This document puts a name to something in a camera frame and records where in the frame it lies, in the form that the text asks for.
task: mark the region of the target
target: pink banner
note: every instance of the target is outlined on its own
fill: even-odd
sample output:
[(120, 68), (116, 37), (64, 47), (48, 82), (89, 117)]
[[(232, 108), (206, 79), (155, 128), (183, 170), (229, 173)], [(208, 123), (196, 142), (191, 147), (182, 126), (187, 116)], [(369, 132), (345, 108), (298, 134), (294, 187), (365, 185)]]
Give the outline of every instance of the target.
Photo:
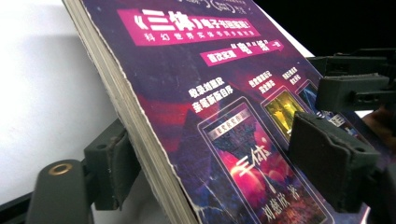
[(259, 36), (247, 19), (188, 16), (179, 11), (120, 9), (120, 18), (137, 46), (162, 46)]
[(217, 49), (204, 52), (201, 53), (201, 57), (208, 66), (213, 66), (253, 55), (269, 53), (274, 50), (281, 51), (282, 49), (283, 45), (278, 40), (273, 40), (270, 42), (267, 42), (266, 40), (258, 40), (233, 44), (229, 49)]

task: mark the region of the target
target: book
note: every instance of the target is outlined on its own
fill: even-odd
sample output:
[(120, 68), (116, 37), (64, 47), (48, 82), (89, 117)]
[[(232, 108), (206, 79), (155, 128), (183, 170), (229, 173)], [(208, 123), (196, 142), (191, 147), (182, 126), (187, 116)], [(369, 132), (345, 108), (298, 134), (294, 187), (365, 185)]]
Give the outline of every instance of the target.
[(320, 74), (251, 0), (64, 0), (173, 223), (351, 223), (287, 158)]

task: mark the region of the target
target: book cover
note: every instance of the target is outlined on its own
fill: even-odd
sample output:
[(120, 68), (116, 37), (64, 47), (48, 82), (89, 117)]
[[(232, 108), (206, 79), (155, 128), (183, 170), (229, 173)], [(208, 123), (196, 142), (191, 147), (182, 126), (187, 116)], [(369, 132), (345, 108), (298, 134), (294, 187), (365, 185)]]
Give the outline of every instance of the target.
[(252, 1), (81, 2), (200, 222), (363, 219), (334, 212), (285, 156), (294, 111), (367, 140), (315, 109), (320, 74)]

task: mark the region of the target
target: printed book cover image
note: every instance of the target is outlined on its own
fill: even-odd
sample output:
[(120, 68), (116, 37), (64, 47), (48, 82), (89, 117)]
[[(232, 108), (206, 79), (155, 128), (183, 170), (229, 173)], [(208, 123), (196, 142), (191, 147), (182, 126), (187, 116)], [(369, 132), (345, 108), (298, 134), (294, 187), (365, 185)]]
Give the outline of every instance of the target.
[(366, 209), (333, 211), (284, 153), (296, 110), (321, 113), (352, 134), (361, 121), (313, 107), (320, 74), (253, 1), (79, 1), (120, 70), (117, 82), (128, 87), (113, 104), (137, 102), (140, 120), (129, 111), (122, 117), (150, 131), (156, 144), (148, 154), (164, 157), (198, 221), (362, 221)]

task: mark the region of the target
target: dark background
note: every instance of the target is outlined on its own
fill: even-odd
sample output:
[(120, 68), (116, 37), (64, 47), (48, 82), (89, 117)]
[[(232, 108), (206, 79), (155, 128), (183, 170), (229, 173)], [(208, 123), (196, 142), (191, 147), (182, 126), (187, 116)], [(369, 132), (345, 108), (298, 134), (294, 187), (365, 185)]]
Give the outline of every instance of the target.
[(254, 1), (316, 56), (396, 48), (396, 1)]

